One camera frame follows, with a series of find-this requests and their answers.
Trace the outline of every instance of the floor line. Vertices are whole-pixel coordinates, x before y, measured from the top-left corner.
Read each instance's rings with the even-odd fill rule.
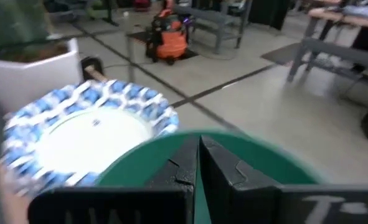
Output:
[[[186,103],[189,103],[189,102],[192,102],[192,101],[196,101],[199,98],[202,98],[202,97],[207,96],[207,95],[209,95],[211,93],[214,93],[216,91],[219,91],[219,90],[221,90],[221,89],[223,89],[223,88],[225,88],[225,87],[227,87],[229,85],[235,84],[235,83],[237,83],[239,81],[242,81],[242,80],[244,80],[246,78],[249,78],[249,77],[252,77],[254,75],[257,75],[257,74],[259,74],[261,72],[267,71],[267,70],[269,70],[271,68],[275,68],[277,66],[278,66],[278,64],[267,65],[266,67],[263,67],[263,68],[260,68],[258,70],[252,71],[252,72],[250,72],[250,73],[248,73],[246,75],[242,75],[241,77],[234,78],[233,80],[229,80],[229,81],[227,81],[227,82],[225,82],[223,84],[217,85],[215,87],[209,88],[208,90],[204,90],[204,91],[202,91],[200,93],[197,93],[197,94],[195,94],[193,96],[190,96],[190,97],[188,97],[188,99],[183,99],[181,101],[175,102],[172,105],[174,107],[179,107],[179,106],[182,106],[182,105],[184,105]]]
[[[82,27],[80,27],[77,24],[72,24],[76,29],[82,31],[84,34],[88,34],[93,40],[95,40],[96,42],[98,42],[100,45],[102,45],[104,48],[110,50],[111,52],[113,52],[115,55],[123,58],[124,60],[126,60],[129,64],[131,64],[132,66],[136,67],[137,69],[140,69],[145,75],[151,77],[153,80],[155,80],[156,82],[162,84],[163,86],[165,86],[166,88],[170,89],[171,91],[173,91],[175,94],[181,96],[184,98],[184,100],[187,100],[186,103],[190,103],[192,106],[196,107],[198,110],[200,110],[202,113],[204,113],[207,117],[213,119],[214,121],[216,121],[217,123],[221,124],[222,126],[224,126],[225,128],[234,131],[236,133],[240,133],[240,134],[245,134],[244,131],[242,131],[240,128],[238,128],[236,125],[228,122],[227,120],[225,120],[223,117],[217,115],[216,113],[212,112],[210,109],[206,108],[205,106],[201,105],[200,103],[195,102],[194,100],[189,100],[191,99],[190,96],[186,95],[185,93],[183,93],[181,90],[178,90],[177,88],[175,88],[174,86],[172,86],[170,83],[164,81],[163,79],[157,77],[155,74],[151,73],[150,71],[148,71],[147,69],[143,68],[140,64],[132,62],[127,56],[123,55],[122,53],[120,53],[119,51],[115,50],[113,47],[110,47],[109,45],[107,45],[106,43],[104,43],[102,40],[98,39],[95,35],[87,32],[85,29],[83,29]],[[265,71],[269,68],[272,68],[271,65],[265,67],[264,69],[262,69],[260,72]],[[250,77],[254,74],[249,73],[247,75],[244,75],[244,78]]]

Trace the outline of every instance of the orange shop vacuum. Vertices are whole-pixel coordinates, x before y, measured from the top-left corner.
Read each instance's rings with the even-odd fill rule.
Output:
[[[146,56],[153,62],[160,58],[173,65],[187,49],[186,19],[172,13],[170,7],[156,15],[146,29]]]

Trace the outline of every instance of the cable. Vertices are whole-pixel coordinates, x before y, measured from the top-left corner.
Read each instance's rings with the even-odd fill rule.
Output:
[[[153,62],[143,62],[143,63],[136,63],[137,65],[153,65]],[[124,67],[124,66],[129,66],[129,64],[116,64],[116,65],[108,65],[108,66],[104,66],[103,68],[112,68],[112,67]]]

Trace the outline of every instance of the gray metal bench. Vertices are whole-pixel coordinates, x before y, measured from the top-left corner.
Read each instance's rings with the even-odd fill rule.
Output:
[[[327,64],[324,60],[320,60],[317,58],[318,54],[326,53],[328,55],[334,55],[344,60],[364,65],[368,68],[368,52],[363,50],[351,49],[349,47],[343,47],[334,43],[324,42],[329,30],[334,26],[334,21],[341,21],[343,23],[352,24],[355,26],[368,27],[368,18],[357,16],[343,17],[341,13],[325,11],[325,9],[323,8],[313,9],[309,12],[309,15],[311,16],[311,20],[304,34],[304,39],[300,43],[300,47],[293,61],[292,67],[289,71],[289,75],[287,78],[288,81],[291,82],[294,79],[294,76],[296,75],[299,67],[305,63],[307,64],[307,67],[305,69],[306,72],[309,72],[313,67],[318,67],[337,75],[368,84],[368,79],[361,79],[361,74],[356,74],[347,68],[341,68]],[[324,26],[324,29],[319,38],[316,39],[312,37],[312,34],[314,33],[316,24],[320,19],[325,19],[326,25]],[[307,52],[312,53],[309,60],[304,61],[303,57],[307,54]]]
[[[205,21],[211,22],[215,24],[215,26],[208,26],[206,24],[202,24],[198,21],[195,21],[193,24],[193,32],[196,29],[201,29],[211,34],[214,34],[217,38],[215,41],[214,53],[220,53],[221,42],[223,40],[231,40],[236,39],[236,48],[240,47],[240,43],[242,41],[243,30],[247,24],[248,15],[250,13],[250,9],[252,6],[252,0],[246,0],[243,6],[243,10],[241,10],[240,15],[240,25],[238,27],[237,33],[231,33],[225,31],[227,26],[231,26],[235,17],[228,15],[228,9],[231,4],[227,1],[221,2],[221,11],[204,11],[200,9],[194,9],[191,7],[183,7],[179,5],[173,6],[173,11],[179,14],[190,14],[194,16],[196,19],[203,19]]]

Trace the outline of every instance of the white planter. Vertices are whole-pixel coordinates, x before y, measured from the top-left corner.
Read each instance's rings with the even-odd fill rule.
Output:
[[[82,81],[75,39],[67,42],[69,52],[34,63],[0,60],[0,106],[5,113],[16,111],[49,91]]]

